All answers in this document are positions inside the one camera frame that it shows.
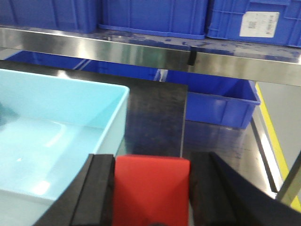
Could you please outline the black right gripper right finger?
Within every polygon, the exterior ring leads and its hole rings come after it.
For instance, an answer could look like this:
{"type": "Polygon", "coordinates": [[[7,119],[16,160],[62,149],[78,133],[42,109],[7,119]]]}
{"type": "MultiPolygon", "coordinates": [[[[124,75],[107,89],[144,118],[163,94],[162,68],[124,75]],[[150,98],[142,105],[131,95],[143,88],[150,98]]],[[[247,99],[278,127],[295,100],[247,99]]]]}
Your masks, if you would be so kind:
{"type": "Polygon", "coordinates": [[[196,226],[299,226],[301,214],[269,197],[213,152],[190,153],[196,226]]]}

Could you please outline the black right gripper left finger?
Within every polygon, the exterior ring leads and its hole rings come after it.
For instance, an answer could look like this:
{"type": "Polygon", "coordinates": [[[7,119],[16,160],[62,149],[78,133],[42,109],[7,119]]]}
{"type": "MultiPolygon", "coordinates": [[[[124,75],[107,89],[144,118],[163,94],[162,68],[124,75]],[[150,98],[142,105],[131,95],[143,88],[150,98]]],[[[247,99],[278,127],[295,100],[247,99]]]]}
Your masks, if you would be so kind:
{"type": "Polygon", "coordinates": [[[90,154],[83,167],[36,226],[111,226],[115,158],[90,154]]]}

